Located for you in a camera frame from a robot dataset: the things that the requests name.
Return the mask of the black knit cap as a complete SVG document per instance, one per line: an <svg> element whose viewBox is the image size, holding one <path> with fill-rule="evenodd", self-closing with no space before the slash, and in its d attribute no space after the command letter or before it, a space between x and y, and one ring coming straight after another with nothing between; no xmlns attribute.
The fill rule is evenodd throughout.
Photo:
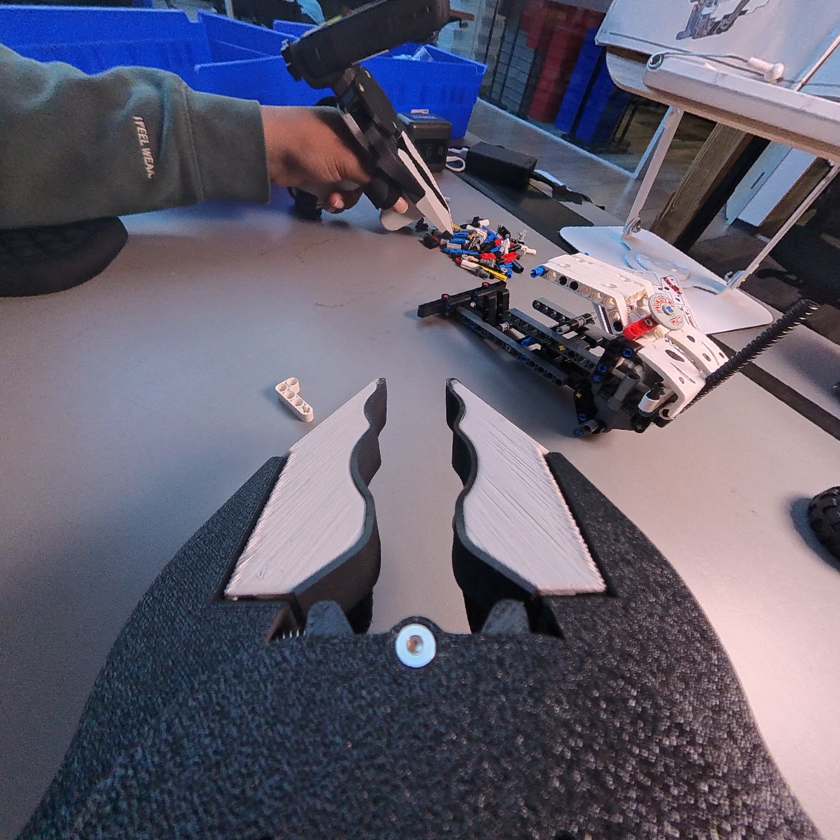
<svg viewBox="0 0 840 840"><path fill-rule="evenodd" d="M1 297L46 295L102 273L129 234L118 217L1 231Z"/></svg>

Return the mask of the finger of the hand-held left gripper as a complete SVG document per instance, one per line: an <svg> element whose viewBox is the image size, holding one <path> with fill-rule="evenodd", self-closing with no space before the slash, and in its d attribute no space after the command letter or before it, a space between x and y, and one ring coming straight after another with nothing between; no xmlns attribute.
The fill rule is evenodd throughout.
<svg viewBox="0 0 840 840"><path fill-rule="evenodd" d="M398 156L414 181L411 192L408 187L404 190L408 202L408 209L404 213L406 223L425 218L437 229L453 234L453 221L447 201L440 192L434 175L428 170L406 133L401 133L397 147Z"/></svg>
<svg viewBox="0 0 840 840"><path fill-rule="evenodd" d="M435 221L435 189L422 191L419 204L400 189L380 189L380 223L389 231L407 227L423 218Z"/></svg>

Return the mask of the toy truck chassis model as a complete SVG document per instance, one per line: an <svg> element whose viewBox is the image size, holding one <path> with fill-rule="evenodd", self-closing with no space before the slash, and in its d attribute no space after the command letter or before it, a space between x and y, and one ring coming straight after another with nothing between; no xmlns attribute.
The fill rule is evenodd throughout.
<svg viewBox="0 0 840 840"><path fill-rule="evenodd" d="M484 281L426 302L417 316L454 318L555 385L572 390L576 437L664 427L810 317L801 300L731 358L699 330L676 278L655 281L588 255L561 255L532 270L590 304L575 314L538 298L547 325L509 304L507 282Z"/></svg>

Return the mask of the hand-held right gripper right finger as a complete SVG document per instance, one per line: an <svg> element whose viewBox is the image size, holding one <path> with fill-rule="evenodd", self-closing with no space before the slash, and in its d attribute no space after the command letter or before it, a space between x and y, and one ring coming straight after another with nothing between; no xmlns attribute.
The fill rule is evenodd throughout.
<svg viewBox="0 0 840 840"><path fill-rule="evenodd" d="M455 534L468 556L529 595L604 593L548 450L458 380L447 381L446 407L464 484Z"/></svg>

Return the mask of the grey desk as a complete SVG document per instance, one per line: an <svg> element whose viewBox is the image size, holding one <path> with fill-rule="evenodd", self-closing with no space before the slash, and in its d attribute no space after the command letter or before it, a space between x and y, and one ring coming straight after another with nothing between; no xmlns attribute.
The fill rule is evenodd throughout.
<svg viewBox="0 0 840 840"><path fill-rule="evenodd" d="M379 632L466 633L451 567L456 377L633 519L692 590L759 727L838 838L838 571L807 526L838 440L747 376L667 428L578 440L568 391L419 303L474 280L367 202L308 224L204 204L125 219L99 277L2 301L2 838L49 785L116 636L205 520L363 386L385 377ZM297 377L304 423L278 402Z"/></svg>

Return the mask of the pile of small toy bricks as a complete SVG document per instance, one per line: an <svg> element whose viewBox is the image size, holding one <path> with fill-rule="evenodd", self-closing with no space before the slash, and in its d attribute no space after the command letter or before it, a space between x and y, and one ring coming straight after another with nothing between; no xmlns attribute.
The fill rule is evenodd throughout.
<svg viewBox="0 0 840 840"><path fill-rule="evenodd" d="M515 237L507 227L500 225L494 230L488 219L479 217L469 224L455 225L451 234L423 219L416 222L414 230L422 235L426 248L439 251L462 270L487 281L507 281L521 274L522 260L537 255L536 249L525 244L525 232Z"/></svg>

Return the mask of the blue storage bin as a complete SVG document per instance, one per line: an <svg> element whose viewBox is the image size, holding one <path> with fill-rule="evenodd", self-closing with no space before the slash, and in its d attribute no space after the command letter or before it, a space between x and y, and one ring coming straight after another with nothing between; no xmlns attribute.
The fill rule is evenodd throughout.
<svg viewBox="0 0 840 840"><path fill-rule="evenodd" d="M280 20L278 31L226 17L199 13L211 58L196 65L200 91L272 106L311 106L331 94L313 89L291 77L281 46L296 40L311 25ZM363 63L379 82L396 111L425 110L451 123L455 137L465 134L486 69L428 45L429 58L413 56L417 44L407 44L391 53Z"/></svg>
<svg viewBox="0 0 840 840"><path fill-rule="evenodd" d="M3 5L1 41L21 56L61 61L88 74L152 67L192 87L195 66L212 59L201 24L181 11L148 8Z"/></svg>

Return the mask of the white book stand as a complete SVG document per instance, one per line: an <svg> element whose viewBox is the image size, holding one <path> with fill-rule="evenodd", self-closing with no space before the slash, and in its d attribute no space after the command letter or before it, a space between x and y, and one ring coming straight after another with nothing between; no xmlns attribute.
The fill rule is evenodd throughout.
<svg viewBox="0 0 840 840"><path fill-rule="evenodd" d="M739 290L745 277L755 271L770 252L764 248L747 269L722 279L686 255L687 245L667 244L664 234L655 234L641 223L640 213L653 187L682 116L691 112L712 119L742 135L779 141L832 163L825 176L791 219L776 235L778 241L804 210L828 186L838 169L839 104L837 98L819 97L816 87L794 82L790 87L770 78L784 74L781 65L746 59L693 56L664 50L647 63L640 54L608 47L606 64L618 87L663 102L668 110L658 133L653 158L643 184L623 227L564 227L562 239L572 249L620 268L666 268L682 270L689 305L706 333L723 333L769 324L770 311Z"/></svg>

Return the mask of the black power adapter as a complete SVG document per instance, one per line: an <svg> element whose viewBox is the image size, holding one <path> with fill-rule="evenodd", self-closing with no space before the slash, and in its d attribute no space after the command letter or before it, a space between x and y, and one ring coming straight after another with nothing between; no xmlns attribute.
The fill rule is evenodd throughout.
<svg viewBox="0 0 840 840"><path fill-rule="evenodd" d="M465 171L480 179L525 189L534 174L538 159L481 141L469 147L465 156Z"/></svg>

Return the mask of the white angled toy beam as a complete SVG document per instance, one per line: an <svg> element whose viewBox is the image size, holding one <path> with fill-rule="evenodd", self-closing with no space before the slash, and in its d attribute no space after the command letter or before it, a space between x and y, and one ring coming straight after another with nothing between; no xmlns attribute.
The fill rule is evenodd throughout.
<svg viewBox="0 0 840 840"><path fill-rule="evenodd" d="M297 377L289 377L279 382L275 388L278 402L288 408L304 423L313 422L313 409L301 394L301 386Z"/></svg>

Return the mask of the instruction booklet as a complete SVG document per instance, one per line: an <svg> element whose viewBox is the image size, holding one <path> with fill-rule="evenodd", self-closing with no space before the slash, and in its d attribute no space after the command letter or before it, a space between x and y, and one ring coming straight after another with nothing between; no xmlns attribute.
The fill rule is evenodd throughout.
<svg viewBox="0 0 840 840"><path fill-rule="evenodd" d="M597 42L647 55L755 56L798 81L834 41L838 20L838 1L615 1Z"/></svg>

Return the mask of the red blue drawer cabinet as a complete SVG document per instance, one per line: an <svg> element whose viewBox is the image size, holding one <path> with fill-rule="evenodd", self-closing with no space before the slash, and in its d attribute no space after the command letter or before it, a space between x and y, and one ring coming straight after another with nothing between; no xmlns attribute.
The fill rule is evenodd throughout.
<svg viewBox="0 0 840 840"><path fill-rule="evenodd" d="M628 151L637 106L595 42L609 4L487 2L476 31L475 58L487 67L480 96L588 151Z"/></svg>

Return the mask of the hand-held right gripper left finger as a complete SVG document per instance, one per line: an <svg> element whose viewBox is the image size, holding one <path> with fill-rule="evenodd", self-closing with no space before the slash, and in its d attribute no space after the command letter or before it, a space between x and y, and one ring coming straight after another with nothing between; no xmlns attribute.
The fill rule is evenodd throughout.
<svg viewBox="0 0 840 840"><path fill-rule="evenodd" d="M382 417L385 379L294 444L224 590L227 599L297 595L361 539L368 492L351 459Z"/></svg>

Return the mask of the person's left forearm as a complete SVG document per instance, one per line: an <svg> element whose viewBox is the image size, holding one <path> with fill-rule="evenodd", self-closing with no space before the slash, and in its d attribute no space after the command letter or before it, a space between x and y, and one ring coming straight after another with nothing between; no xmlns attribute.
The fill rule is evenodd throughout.
<svg viewBox="0 0 840 840"><path fill-rule="evenodd" d="M157 69L89 76L1 47L1 227L267 203L259 105Z"/></svg>

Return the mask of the person's left hand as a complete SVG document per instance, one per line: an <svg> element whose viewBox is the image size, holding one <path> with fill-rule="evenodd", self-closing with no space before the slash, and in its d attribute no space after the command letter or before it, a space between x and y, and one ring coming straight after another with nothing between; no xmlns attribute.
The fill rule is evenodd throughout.
<svg viewBox="0 0 840 840"><path fill-rule="evenodd" d="M279 187L324 185L323 207L341 213L371 180L371 158L336 108L261 108L269 181Z"/></svg>

